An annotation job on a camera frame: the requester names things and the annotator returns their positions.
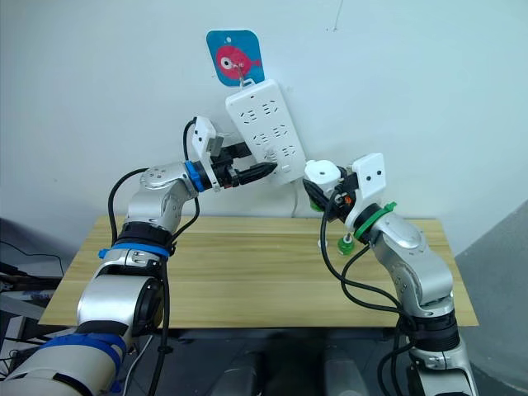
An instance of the robotic arm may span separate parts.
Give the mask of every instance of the robotic arm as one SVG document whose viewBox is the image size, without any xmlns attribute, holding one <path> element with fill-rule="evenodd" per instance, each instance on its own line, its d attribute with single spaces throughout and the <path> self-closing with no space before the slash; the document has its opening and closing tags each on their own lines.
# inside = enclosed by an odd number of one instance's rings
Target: robotic arm
<svg viewBox="0 0 528 396">
<path fill-rule="evenodd" d="M 340 219 L 357 240 L 371 246 L 412 318 L 405 326 L 414 345 L 409 351 L 410 394 L 478 396 L 456 324 L 449 267 L 429 248 L 423 231 L 393 212 L 394 203 L 380 206 L 383 155 L 369 154 L 347 168 L 309 161 L 304 172 L 312 204 L 325 208 L 335 199 L 329 219 Z"/>
<path fill-rule="evenodd" d="M 134 338 L 162 321 L 166 264 L 174 253 L 183 204 L 202 191 L 247 184 L 275 169 L 275 163 L 259 163 L 240 172 L 233 160 L 251 155 L 247 145 L 223 148 L 209 120 L 196 117 L 194 125 L 192 145 L 200 160 L 151 167 L 142 174 L 123 229 L 110 249 L 100 251 L 102 263 L 79 300 L 77 331 L 45 343 L 1 383 L 2 395 L 117 391 L 114 381 Z"/>
</svg>

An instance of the table top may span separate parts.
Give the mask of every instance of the table top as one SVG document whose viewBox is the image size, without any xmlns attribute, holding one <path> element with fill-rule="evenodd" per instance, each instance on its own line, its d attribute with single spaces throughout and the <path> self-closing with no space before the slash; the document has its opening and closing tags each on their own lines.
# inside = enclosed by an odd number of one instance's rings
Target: table top
<svg viewBox="0 0 528 396">
<path fill-rule="evenodd" d="M 454 278 L 460 326 L 478 325 L 441 224 L 411 220 L 424 230 L 431 249 L 448 263 Z M 349 301 L 324 265 L 318 249 L 320 219 L 200 217 L 178 241 L 169 259 L 171 328 L 392 327 L 397 316 Z M 337 252 L 343 225 L 328 225 L 328 253 L 341 271 Z M 111 240 L 108 218 L 95 223 L 49 302 L 40 324 L 74 326 L 77 305 L 99 267 L 97 253 Z M 394 294 L 388 272 L 373 252 L 354 263 L 351 279 Z M 356 296 L 375 304 L 388 300 L 363 290 Z"/>
</svg>

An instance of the blue sticker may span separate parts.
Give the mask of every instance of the blue sticker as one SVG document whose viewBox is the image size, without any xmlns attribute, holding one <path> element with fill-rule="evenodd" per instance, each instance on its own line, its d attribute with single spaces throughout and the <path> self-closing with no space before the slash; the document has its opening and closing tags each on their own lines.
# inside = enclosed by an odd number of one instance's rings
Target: blue sticker
<svg viewBox="0 0 528 396">
<path fill-rule="evenodd" d="M 210 31 L 207 45 L 218 79 L 228 87 L 264 81 L 261 50 L 252 31 Z"/>
</svg>

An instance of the power strip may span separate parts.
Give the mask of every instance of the power strip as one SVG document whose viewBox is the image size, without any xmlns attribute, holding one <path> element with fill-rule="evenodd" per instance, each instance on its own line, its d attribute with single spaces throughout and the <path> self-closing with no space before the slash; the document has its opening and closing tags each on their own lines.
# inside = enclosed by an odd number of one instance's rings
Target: power strip
<svg viewBox="0 0 528 396">
<path fill-rule="evenodd" d="M 266 80 L 225 99 L 225 107 L 255 159 L 277 163 L 276 186 L 304 175 L 306 157 L 279 85 Z"/>
</svg>

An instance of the green ring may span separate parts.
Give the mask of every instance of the green ring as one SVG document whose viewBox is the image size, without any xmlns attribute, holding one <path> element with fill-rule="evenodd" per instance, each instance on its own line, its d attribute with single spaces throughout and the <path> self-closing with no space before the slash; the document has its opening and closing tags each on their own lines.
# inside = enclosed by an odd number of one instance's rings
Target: green ring
<svg viewBox="0 0 528 396">
<path fill-rule="evenodd" d="M 391 202 L 390 204 L 385 205 L 385 207 L 381 208 L 377 212 L 375 212 L 371 217 L 369 217 L 355 232 L 354 232 L 354 238 L 359 241 L 361 238 L 361 235 L 365 233 L 365 231 L 376 222 L 377 219 L 379 219 L 381 216 L 388 214 L 388 212 L 392 212 L 394 207 L 396 206 L 396 202 Z"/>
</svg>

